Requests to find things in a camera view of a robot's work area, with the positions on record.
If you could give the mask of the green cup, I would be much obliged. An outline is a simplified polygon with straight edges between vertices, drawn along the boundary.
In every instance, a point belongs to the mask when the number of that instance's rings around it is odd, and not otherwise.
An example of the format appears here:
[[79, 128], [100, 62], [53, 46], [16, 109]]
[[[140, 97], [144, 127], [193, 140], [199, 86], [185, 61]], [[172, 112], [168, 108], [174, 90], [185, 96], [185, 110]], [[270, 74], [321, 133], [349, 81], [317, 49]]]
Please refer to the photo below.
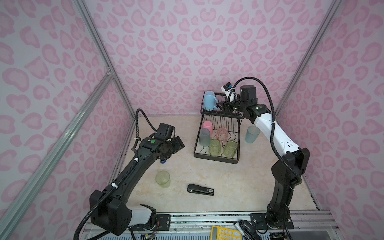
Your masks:
[[155, 177], [156, 183], [162, 188], [168, 188], [171, 184], [171, 176], [167, 171], [160, 171]]
[[238, 145], [235, 141], [228, 141], [224, 147], [223, 154], [227, 158], [233, 158], [237, 153]]
[[221, 142], [217, 139], [212, 139], [209, 145], [210, 156], [217, 157], [221, 155], [222, 146]]

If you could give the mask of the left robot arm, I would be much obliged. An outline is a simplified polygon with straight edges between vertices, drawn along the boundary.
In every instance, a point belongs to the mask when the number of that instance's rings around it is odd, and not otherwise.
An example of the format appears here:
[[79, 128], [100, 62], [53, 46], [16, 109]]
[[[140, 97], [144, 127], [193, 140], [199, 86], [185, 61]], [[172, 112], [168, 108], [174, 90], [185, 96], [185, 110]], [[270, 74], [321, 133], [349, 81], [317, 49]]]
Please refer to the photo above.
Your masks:
[[128, 199], [145, 171], [156, 160], [167, 160], [184, 147], [180, 137], [173, 137], [169, 141], [145, 138], [139, 145], [137, 156], [120, 175], [103, 191], [95, 190], [91, 194], [90, 209], [93, 210], [90, 214], [91, 223], [116, 236], [134, 226], [146, 230], [155, 228], [156, 209], [144, 204], [128, 207]]

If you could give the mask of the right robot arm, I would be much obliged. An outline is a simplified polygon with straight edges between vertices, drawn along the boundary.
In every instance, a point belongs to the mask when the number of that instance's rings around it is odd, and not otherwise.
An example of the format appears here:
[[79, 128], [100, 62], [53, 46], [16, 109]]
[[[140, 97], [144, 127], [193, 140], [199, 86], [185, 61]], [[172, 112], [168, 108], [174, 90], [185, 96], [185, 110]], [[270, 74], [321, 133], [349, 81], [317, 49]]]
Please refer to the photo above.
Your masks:
[[278, 161], [272, 166], [275, 187], [272, 199], [267, 206], [266, 222], [271, 229], [285, 227], [294, 189], [303, 182], [302, 175], [309, 161], [309, 150], [300, 148], [278, 126], [273, 105], [269, 109], [264, 104], [259, 105], [257, 99], [243, 101], [239, 95], [226, 96], [217, 105], [225, 113], [231, 113], [234, 110], [242, 113], [266, 137], [270, 138], [271, 148]]

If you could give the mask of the clear pink plastic cup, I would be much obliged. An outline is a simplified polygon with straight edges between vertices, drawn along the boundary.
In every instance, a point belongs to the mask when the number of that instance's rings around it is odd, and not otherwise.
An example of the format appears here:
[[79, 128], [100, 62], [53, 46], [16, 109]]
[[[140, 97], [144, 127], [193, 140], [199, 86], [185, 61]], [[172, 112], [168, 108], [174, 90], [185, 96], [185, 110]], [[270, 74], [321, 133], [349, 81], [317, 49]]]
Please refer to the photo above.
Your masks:
[[229, 131], [225, 127], [220, 127], [217, 131], [216, 139], [221, 142], [227, 142], [229, 139]]

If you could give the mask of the teal textured cup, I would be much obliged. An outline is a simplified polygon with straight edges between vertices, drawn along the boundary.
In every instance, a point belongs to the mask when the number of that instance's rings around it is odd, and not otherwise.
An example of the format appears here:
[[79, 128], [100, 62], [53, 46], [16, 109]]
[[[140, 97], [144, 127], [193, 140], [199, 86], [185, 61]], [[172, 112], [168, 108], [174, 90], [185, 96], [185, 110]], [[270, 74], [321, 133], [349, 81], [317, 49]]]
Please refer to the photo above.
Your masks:
[[199, 134], [199, 144], [202, 147], [208, 147], [211, 142], [211, 133], [208, 129], [201, 129]]
[[254, 125], [249, 126], [246, 132], [245, 141], [248, 144], [252, 144], [258, 138], [260, 134], [260, 129]]

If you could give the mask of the opaque pink plastic cup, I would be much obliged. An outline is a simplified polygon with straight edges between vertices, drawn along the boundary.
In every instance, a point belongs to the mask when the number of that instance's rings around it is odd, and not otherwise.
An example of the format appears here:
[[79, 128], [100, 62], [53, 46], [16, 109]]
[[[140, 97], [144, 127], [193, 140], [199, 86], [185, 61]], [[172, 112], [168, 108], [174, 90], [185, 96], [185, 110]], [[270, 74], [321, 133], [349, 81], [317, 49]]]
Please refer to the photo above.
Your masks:
[[204, 121], [202, 128], [209, 130], [210, 136], [213, 135], [213, 123], [211, 121]]

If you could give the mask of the white mug blue handle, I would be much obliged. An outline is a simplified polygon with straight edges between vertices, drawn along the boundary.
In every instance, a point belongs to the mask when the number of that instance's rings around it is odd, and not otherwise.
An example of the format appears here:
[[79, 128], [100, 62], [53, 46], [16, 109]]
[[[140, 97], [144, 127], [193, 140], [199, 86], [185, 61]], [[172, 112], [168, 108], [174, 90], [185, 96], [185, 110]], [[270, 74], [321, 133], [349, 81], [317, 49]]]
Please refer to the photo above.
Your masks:
[[217, 106], [218, 99], [213, 91], [206, 91], [203, 97], [203, 109], [206, 111], [216, 111], [219, 109]]

